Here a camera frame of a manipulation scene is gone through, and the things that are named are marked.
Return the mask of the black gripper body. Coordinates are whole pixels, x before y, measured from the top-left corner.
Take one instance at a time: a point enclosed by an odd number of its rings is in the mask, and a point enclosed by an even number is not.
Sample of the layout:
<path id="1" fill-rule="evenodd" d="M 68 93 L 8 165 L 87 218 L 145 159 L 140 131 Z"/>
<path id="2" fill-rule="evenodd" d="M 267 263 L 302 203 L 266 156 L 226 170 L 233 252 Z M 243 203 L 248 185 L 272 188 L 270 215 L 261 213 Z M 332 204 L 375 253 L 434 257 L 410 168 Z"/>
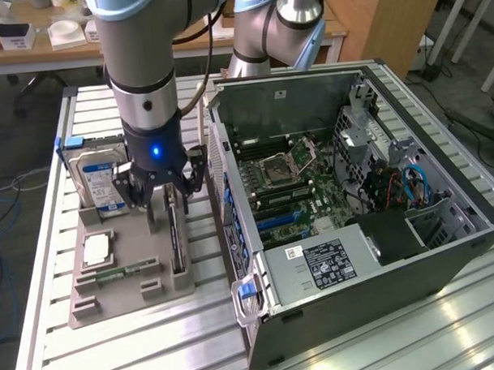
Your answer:
<path id="1" fill-rule="evenodd" d="M 181 115 L 174 115 L 162 126 L 152 130 L 136 129 L 122 121 L 127 151 L 142 170 L 181 174 L 187 155 L 181 137 Z"/>

